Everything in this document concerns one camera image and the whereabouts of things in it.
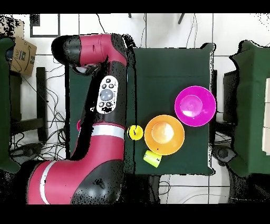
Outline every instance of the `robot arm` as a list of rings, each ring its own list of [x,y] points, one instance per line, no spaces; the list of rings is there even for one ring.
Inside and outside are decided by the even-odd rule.
[[[121,189],[126,123],[127,56],[117,34],[60,36],[54,57],[72,67],[106,63],[90,90],[72,160],[45,161],[28,181],[28,204],[109,204]],[[83,158],[77,155],[88,142]]]

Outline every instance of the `green table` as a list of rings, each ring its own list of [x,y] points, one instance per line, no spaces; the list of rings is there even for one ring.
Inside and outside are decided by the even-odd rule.
[[[155,116],[176,117],[174,102],[186,87],[198,85],[209,89],[209,58],[213,44],[202,49],[134,49],[136,74],[128,68],[127,123],[135,124],[135,78],[137,81],[138,125],[145,129]],[[81,117],[91,77],[78,76],[70,70],[70,148],[73,151],[78,137],[76,124]],[[143,160],[147,146],[144,139],[130,140],[125,134],[124,172],[135,174],[204,174],[208,167],[209,125],[185,129],[185,142],[176,153],[163,156],[158,168]]]
[[[270,156],[262,151],[265,83],[270,78],[270,48],[244,41],[231,59],[239,71],[236,96],[238,124],[234,142],[238,156],[229,166],[241,177],[252,173],[270,174]]]
[[[9,66],[6,51],[15,43],[10,38],[0,37],[0,170],[16,173],[20,165],[8,154],[11,142],[11,100],[9,88]]]

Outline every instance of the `pink bowl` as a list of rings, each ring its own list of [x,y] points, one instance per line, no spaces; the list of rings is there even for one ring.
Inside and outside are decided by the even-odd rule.
[[[201,86],[191,86],[177,96],[175,113],[179,120],[191,127],[208,123],[216,112],[216,100],[212,93]]]

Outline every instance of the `white stripe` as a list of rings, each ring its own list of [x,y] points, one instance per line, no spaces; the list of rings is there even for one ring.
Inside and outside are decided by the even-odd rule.
[[[124,129],[113,125],[95,125],[92,136],[110,135],[124,139]]]
[[[45,180],[46,180],[46,177],[47,177],[47,174],[49,172],[49,169],[52,167],[52,165],[55,163],[56,161],[52,161],[47,167],[46,169],[44,170],[43,174],[42,174],[42,177],[41,177],[41,180],[40,180],[40,195],[41,195],[41,198],[42,200],[44,201],[45,204],[50,204],[48,201],[47,201],[47,198],[46,198],[46,195],[45,195]]]

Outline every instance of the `floor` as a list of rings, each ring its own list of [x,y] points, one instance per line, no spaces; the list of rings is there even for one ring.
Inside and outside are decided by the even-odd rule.
[[[204,43],[215,43],[214,69],[218,71],[217,101],[218,111],[223,111],[223,75],[225,72],[235,70],[229,56],[235,54],[242,40],[253,40],[261,46],[270,42],[270,32],[267,14],[185,14],[183,21],[178,25],[180,13],[176,14],[100,14],[100,21],[107,33],[130,34],[137,47],[142,48],[199,48]],[[65,88],[64,67],[53,60],[51,43],[54,38],[30,37],[29,15],[8,15],[24,21],[25,40],[37,46],[33,75],[24,78],[36,89],[36,67],[46,67],[47,87],[54,91],[59,98],[56,110],[65,118]],[[34,35],[57,35],[59,26],[57,14],[41,14],[40,26],[33,27]],[[95,14],[60,14],[60,34],[87,34],[102,33],[97,15]],[[22,119],[36,116],[36,93],[24,79],[22,84]],[[54,108],[52,96],[48,95],[48,105]],[[57,128],[62,128],[63,122],[51,122],[53,114],[48,107],[48,123],[51,128],[49,134]],[[25,133],[22,144],[37,141],[36,131]],[[48,146],[57,142],[57,135],[53,135]],[[65,150],[60,151],[65,157]],[[202,175],[164,175],[160,183],[161,203],[226,203],[229,195],[229,177],[226,168],[218,165],[212,158],[211,167],[216,173],[210,177]]]

